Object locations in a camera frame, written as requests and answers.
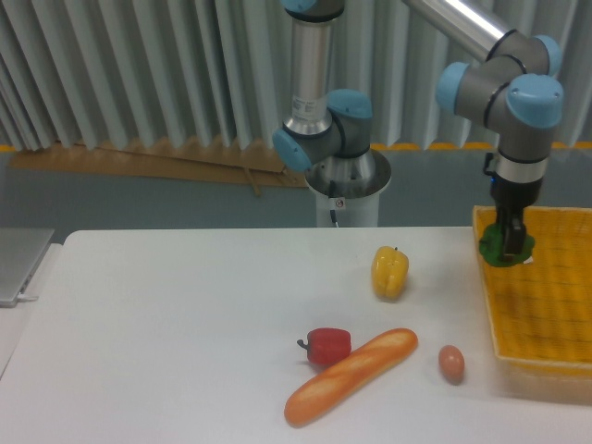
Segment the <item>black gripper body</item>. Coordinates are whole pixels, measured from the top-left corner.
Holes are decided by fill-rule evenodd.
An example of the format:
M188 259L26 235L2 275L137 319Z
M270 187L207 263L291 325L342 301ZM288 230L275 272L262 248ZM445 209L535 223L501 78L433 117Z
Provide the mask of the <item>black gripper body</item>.
M509 226L515 218L523 220L525 208L537 201L542 183L543 179L518 183L493 177L490 195L496 206L496 223Z

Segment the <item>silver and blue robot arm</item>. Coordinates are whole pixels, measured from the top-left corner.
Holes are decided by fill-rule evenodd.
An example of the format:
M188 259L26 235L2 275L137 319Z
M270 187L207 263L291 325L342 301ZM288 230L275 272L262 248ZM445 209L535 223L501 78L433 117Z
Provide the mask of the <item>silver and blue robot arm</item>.
M383 156L370 151L370 97L328 87L333 28L344 3L286 1L283 8L292 22L290 111L272 142L284 164L302 172L325 199L321 222L337 225L340 204L378 196L390 169ZM442 110L498 134L498 148L483 166L496 218L479 251L491 265L517 264L535 246L524 211L540 193L561 121L563 89L556 79L561 48L546 35L523 35L468 1L412 1L410 9L473 61L449 64L441 73L407 67L404 98L433 94Z

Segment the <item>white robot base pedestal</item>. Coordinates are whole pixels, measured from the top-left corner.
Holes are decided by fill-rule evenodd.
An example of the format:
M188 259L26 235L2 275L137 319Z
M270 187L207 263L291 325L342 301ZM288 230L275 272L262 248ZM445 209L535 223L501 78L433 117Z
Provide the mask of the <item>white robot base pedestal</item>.
M329 157L305 173L315 197L319 228L375 228L380 194L388 187L391 168L381 153L369 150L355 158Z

